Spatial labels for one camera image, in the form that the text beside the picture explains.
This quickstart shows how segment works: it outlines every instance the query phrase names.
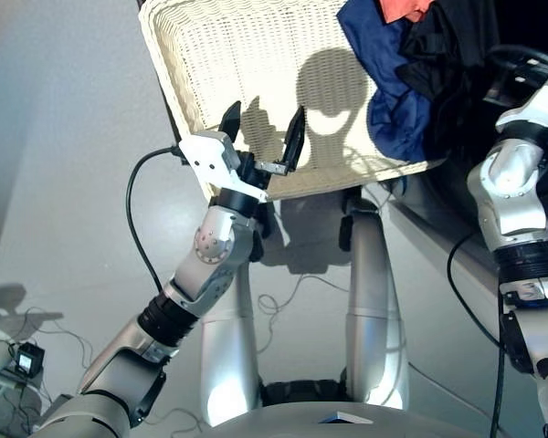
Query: gray floor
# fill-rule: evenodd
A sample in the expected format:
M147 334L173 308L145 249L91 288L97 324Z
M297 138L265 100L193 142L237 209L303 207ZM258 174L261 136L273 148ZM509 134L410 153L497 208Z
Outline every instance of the gray floor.
M25 312L38 307L27 322L56 331L57 321L98 352L145 306L153 283L130 238L123 195L138 158L170 143L132 2L0 2L1 327L18 332ZM162 157L142 169L134 189L135 222L163 278L188 251L205 208L192 171L177 160ZM270 293L282 302L302 273L348 287L347 258L336 247L336 196L278 209L279 234L268 241L263 263L251 267L254 297ZM321 220L316 227L313 217ZM406 240L389 210L384 219L410 359L489 411L495 351L451 296L443 268ZM337 378L344 365L345 309L344 292L305 280L259 356L263 378ZM269 340L268 317L258 310L256 328L261 347ZM77 340L33 336L47 350L49 392L73 393L83 372ZM195 329L168 366L169 381L149 418L159 423L145 424L132 436L169 436L195 425L182 412L161 419L175 407L199 411L199 340ZM540 436L532 382L509 371L505 401L502 422L512 436ZM0 422L9 421L9 409L0 406ZM414 372L411 410L480 434L489 427Z

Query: dark blue jacket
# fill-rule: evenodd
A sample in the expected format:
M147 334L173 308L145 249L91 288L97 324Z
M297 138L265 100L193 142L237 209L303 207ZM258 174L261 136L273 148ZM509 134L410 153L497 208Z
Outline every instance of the dark blue jacket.
M386 157L424 161L423 132L430 119L430 102L395 74L407 62L398 55L407 21L384 24L373 0L349 0L337 18L378 88L367 109L367 129L375 146Z

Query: wicker basket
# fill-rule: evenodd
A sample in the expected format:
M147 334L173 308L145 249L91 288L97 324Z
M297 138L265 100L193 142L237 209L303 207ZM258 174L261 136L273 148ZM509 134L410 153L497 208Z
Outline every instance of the wicker basket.
M337 22L344 0L149 0L142 31L183 136L218 126L242 102L236 148L281 158L299 104L307 140L299 169L273 177L271 199L338 190L422 172L433 163L386 158L370 140L375 84ZM207 186L205 194L214 189Z

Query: red cloth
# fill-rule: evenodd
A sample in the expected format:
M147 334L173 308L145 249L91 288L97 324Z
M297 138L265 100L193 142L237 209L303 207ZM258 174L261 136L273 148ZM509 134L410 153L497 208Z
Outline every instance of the red cloth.
M434 0L380 0L386 23L392 23L405 16L416 22L424 18L428 6Z

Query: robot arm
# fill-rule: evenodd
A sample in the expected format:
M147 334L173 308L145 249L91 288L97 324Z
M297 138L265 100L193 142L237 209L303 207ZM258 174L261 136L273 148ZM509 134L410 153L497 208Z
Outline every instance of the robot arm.
M548 145L548 79L497 128L500 139L468 187L511 310L501 317L501 336L514 367L536 379L548 437L548 221L536 193Z
M282 162L255 162L253 154L234 150L230 139L239 129L238 102L224 116L219 132L203 131L179 143L199 182L221 188L220 194L163 291L93 361L79 395L55 411L34 437L123 438L146 418L166 380L163 366L250 258L253 215L267 199L270 175L296 170L304 125L299 108L286 139L290 152Z

